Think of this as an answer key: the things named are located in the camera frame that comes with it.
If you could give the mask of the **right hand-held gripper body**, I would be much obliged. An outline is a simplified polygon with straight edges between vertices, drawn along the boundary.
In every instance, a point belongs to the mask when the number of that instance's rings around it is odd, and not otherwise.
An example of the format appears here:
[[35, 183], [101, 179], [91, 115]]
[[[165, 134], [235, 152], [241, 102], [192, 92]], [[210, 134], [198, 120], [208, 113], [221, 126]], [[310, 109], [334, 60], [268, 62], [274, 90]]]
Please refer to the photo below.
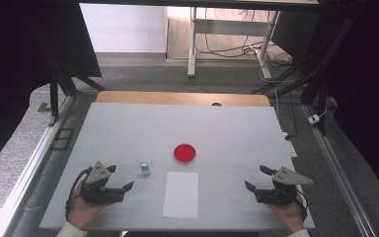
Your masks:
[[281, 167], [271, 176], [271, 190], [256, 190], [257, 202], [276, 205], [292, 203], [297, 197], [297, 185], [311, 185], [313, 181], [286, 167]]

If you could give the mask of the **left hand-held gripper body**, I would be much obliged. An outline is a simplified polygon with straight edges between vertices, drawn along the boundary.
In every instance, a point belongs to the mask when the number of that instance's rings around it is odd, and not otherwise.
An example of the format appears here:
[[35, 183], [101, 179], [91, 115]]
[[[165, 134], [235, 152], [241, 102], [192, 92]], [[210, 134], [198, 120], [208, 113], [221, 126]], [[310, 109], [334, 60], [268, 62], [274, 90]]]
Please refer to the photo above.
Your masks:
[[121, 189], [108, 189], [106, 184], [112, 173], [98, 161], [86, 176], [81, 186], [80, 196], [89, 203], [115, 203], [122, 202], [125, 191]]

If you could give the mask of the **white paper sheet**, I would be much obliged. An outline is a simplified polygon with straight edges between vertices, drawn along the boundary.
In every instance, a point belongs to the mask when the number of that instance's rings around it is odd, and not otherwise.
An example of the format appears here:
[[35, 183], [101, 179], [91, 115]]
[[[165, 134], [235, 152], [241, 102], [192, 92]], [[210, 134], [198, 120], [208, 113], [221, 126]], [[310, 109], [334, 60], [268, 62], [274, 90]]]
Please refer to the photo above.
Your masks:
[[168, 173], [163, 216], [198, 218], [198, 173]]

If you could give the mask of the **round red ink pad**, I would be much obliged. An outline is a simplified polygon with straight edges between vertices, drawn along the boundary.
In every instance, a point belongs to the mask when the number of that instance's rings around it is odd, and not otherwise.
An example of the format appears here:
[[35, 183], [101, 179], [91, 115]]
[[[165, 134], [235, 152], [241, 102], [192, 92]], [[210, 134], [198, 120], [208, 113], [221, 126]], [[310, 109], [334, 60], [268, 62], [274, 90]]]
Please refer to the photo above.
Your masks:
[[195, 159], [196, 151], [190, 144], [179, 144], [174, 149], [174, 158], [180, 164], [189, 164]]

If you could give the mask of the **person's right hand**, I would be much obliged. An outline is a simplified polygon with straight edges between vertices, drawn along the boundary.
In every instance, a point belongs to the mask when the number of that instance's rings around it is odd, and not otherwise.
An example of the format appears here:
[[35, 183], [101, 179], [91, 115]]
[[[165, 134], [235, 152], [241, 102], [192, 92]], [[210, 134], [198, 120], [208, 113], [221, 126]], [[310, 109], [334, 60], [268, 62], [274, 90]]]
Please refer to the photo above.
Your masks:
[[295, 201], [287, 205], [266, 204], [289, 234], [294, 234], [304, 229], [303, 211], [301, 209], [303, 198], [300, 194], [297, 194], [296, 199], [300, 202], [300, 205]]

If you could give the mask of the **person's left hand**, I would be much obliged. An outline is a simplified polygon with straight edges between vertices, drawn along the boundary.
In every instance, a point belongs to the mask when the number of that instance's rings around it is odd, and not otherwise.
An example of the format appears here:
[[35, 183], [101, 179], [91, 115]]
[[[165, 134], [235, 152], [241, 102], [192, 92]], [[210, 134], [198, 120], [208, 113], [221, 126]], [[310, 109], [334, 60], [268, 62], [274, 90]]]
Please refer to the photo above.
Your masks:
[[86, 202], [80, 196], [81, 186], [82, 182], [77, 185], [73, 192], [72, 199], [69, 204], [67, 222], [78, 229], [85, 230], [86, 227], [99, 215], [99, 213], [104, 208], [110, 206], [110, 204]]

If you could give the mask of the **wooden table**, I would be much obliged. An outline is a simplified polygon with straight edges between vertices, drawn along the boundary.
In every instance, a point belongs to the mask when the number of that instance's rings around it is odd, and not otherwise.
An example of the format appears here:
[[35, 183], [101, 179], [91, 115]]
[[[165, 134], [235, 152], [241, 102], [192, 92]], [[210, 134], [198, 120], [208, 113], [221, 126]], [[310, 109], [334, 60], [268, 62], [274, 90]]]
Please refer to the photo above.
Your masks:
[[127, 103], [150, 105], [197, 105], [233, 107], [269, 107], [270, 102], [264, 95], [178, 93], [178, 92], [137, 92], [103, 91], [97, 103]]

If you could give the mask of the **black curtain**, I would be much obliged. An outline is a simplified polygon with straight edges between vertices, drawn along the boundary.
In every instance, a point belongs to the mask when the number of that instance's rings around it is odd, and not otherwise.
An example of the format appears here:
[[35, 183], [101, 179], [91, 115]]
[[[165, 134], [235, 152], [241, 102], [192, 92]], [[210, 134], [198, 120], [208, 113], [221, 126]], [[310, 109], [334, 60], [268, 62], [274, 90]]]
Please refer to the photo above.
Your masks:
[[0, 0], [0, 152], [55, 70], [99, 77], [100, 67], [77, 2]]
[[366, 0], [328, 67], [335, 120], [379, 179], [379, 0]]

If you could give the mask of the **aluminium rail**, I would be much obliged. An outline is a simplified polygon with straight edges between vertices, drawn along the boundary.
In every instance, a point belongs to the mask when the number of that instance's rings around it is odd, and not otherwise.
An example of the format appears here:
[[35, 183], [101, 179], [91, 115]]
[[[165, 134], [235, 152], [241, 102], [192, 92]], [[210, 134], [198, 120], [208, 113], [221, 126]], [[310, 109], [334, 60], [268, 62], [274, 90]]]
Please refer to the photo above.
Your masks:
[[60, 117], [54, 124], [49, 122], [46, 124], [34, 152], [29, 158], [23, 172], [20, 174], [16, 183], [14, 183], [11, 192], [8, 194], [3, 206], [0, 207], [0, 237], [4, 237], [8, 232], [10, 225], [14, 221], [17, 210], [23, 201], [24, 195], [27, 193], [34, 176], [38, 173], [38, 168], [44, 159], [47, 151], [50, 148], [56, 133], [59, 131], [63, 122], [63, 117]]
[[369, 216], [367, 215], [360, 199], [353, 190], [345, 171], [343, 170], [338, 157], [329, 142], [328, 138], [314, 125], [308, 122], [331, 169], [331, 172], [341, 191], [344, 202], [349, 207], [349, 211], [362, 237], [377, 237]]

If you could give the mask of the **white metal desk frame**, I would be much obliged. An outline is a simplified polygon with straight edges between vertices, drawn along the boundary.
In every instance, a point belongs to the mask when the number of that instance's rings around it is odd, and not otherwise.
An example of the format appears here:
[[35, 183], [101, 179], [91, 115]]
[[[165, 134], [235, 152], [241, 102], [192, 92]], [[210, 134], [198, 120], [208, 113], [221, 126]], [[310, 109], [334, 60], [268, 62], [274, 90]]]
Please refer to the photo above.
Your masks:
[[197, 8], [190, 8], [190, 42], [188, 77], [195, 76], [196, 35], [221, 35], [221, 36], [245, 36], [262, 37], [263, 44], [260, 49], [255, 49], [254, 54], [260, 66], [260, 72], [265, 80], [271, 79], [271, 74], [265, 60], [265, 54], [278, 19], [278, 11], [270, 11], [270, 19], [267, 22], [213, 20], [197, 17]]

